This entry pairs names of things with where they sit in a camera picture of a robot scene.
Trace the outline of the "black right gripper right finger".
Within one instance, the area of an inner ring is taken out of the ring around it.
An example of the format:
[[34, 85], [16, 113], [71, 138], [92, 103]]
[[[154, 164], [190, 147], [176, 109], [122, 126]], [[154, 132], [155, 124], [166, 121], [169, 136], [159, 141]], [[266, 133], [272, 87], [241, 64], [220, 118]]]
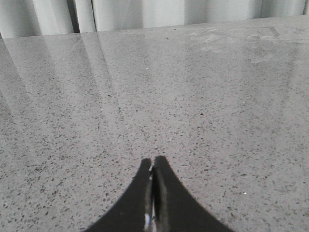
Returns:
[[154, 160], [154, 208], [158, 232], [230, 232], [182, 185], [168, 160]]

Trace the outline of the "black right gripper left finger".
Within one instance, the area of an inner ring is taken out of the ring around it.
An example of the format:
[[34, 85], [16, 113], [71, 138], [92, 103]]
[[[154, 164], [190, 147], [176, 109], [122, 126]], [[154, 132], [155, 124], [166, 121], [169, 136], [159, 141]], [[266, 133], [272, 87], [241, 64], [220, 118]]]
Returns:
[[143, 159], [132, 182], [114, 206], [87, 232], [150, 232], [152, 230], [151, 160]]

